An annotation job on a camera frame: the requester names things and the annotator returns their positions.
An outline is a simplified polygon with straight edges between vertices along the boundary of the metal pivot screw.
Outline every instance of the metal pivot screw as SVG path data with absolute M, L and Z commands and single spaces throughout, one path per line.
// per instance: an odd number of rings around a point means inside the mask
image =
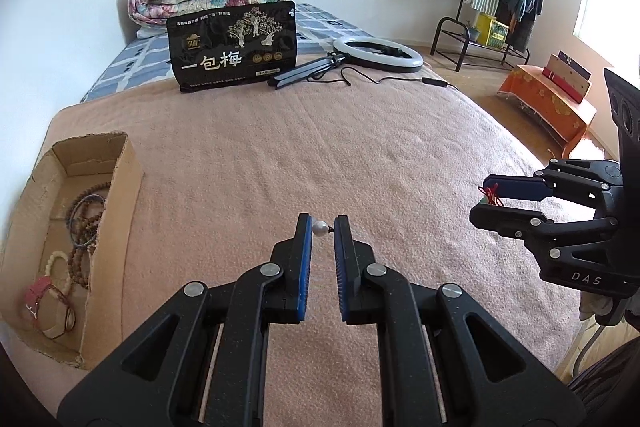
M 374 277 L 380 277 L 386 273 L 386 266 L 380 263 L 371 263 L 367 266 L 367 273 Z
M 450 299 L 457 299 L 462 295 L 462 288 L 457 284 L 447 283 L 442 287 L 442 293 L 445 297 Z
M 260 273 L 265 277 L 273 277 L 280 273 L 280 266 L 275 263 L 267 263 L 260 266 Z
M 188 297 L 197 297 L 202 295 L 202 292 L 204 292 L 204 286 L 197 281 L 190 282 L 184 287 L 184 294 Z

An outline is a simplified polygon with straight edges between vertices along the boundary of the red bracelet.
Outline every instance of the red bracelet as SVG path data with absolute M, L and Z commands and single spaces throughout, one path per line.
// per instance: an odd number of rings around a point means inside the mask
M 56 298 L 65 306 L 65 317 L 62 324 L 55 324 L 52 328 L 43 330 L 38 321 L 38 311 L 40 310 L 40 301 L 48 291 L 55 293 Z M 42 331 L 48 339 L 56 339 L 64 335 L 67 331 L 73 329 L 76 325 L 76 312 L 71 306 L 71 302 L 52 282 L 51 277 L 39 277 L 31 286 L 27 288 L 24 294 L 24 302 L 27 309 L 33 315 L 34 326 Z

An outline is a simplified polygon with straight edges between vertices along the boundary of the black snack bag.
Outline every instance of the black snack bag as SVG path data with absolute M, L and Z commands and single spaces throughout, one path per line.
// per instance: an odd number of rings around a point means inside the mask
M 260 82 L 296 66 L 293 1 L 178 15 L 166 28 L 182 92 Z

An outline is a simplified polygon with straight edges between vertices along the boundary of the black cable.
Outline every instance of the black cable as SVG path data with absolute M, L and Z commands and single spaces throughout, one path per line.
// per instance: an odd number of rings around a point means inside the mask
M 443 78 L 442 79 L 440 79 L 440 78 L 427 78 L 426 76 L 424 76 L 422 78 L 405 78 L 405 77 L 402 77 L 402 76 L 384 76 L 384 77 L 380 78 L 379 80 L 374 80 L 368 74 L 362 73 L 362 71 L 357 70 L 356 68 L 354 68 L 352 66 L 344 66 L 340 70 L 340 80 L 345 81 L 347 84 L 349 84 L 349 81 L 344 76 L 344 71 L 345 70 L 355 71 L 360 76 L 364 76 L 364 78 L 366 78 L 370 82 L 373 82 L 374 84 L 380 84 L 380 82 L 382 82 L 383 80 L 404 80 L 404 81 L 407 81 L 407 82 L 422 82 L 423 84 L 428 84 L 430 86 L 453 87 L 455 90 L 459 90 L 456 86 L 454 86 L 453 84 L 449 84 Z
M 352 67 L 352 66 L 343 66 L 340 68 L 340 78 L 335 78 L 334 80 L 321 80 L 329 71 L 333 70 L 334 67 L 329 66 L 325 70 L 316 71 L 316 73 L 310 74 L 306 77 L 306 81 L 312 84 L 333 84 L 334 82 L 344 82 L 347 86 L 351 86 L 350 81 L 348 81 L 347 77 L 344 76 L 345 70 L 351 70 L 358 73 L 360 76 L 366 78 L 369 82 L 373 82 L 374 84 L 380 84 L 383 80 L 404 80 L 405 82 L 422 82 L 423 84 L 428 84 L 429 86 L 438 86 L 438 87 L 453 87 L 455 90 L 459 90 L 453 84 L 449 84 L 443 78 L 428 78 L 426 76 L 422 78 L 405 78 L 403 76 L 383 76 L 379 80 L 375 80 L 371 78 L 368 74 L 362 73 L 362 71 Z
M 335 80 L 321 80 L 323 76 L 325 76 L 329 71 L 331 71 L 334 67 L 329 66 L 324 71 L 316 71 L 316 73 L 310 74 L 307 78 L 307 82 L 311 82 L 312 84 L 333 84 L 334 82 L 346 82 L 347 86 L 351 86 L 351 83 L 344 77 L 336 78 Z
M 596 332 L 593 333 L 592 337 L 589 339 L 589 342 L 587 342 L 587 344 L 581 350 L 580 354 L 578 355 L 578 358 L 575 359 L 574 370 L 572 371 L 572 377 L 575 378 L 580 373 L 580 364 L 584 360 L 584 357 L 587 354 L 587 351 L 591 349 L 591 346 L 593 346 L 593 344 L 595 344 L 595 342 L 598 340 L 598 337 L 602 334 L 602 332 L 604 331 L 604 328 L 606 328 L 606 326 L 600 326 L 598 330 L 596 330 Z

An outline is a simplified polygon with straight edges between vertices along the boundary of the blue checkered bedsheet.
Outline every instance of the blue checkered bedsheet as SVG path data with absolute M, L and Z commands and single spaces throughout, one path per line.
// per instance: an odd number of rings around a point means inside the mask
M 331 51 L 334 39 L 338 37 L 370 37 L 357 26 L 311 4 L 296 4 L 296 33 L 298 55 L 319 55 Z M 167 34 L 136 39 L 120 52 L 82 101 L 173 77 Z

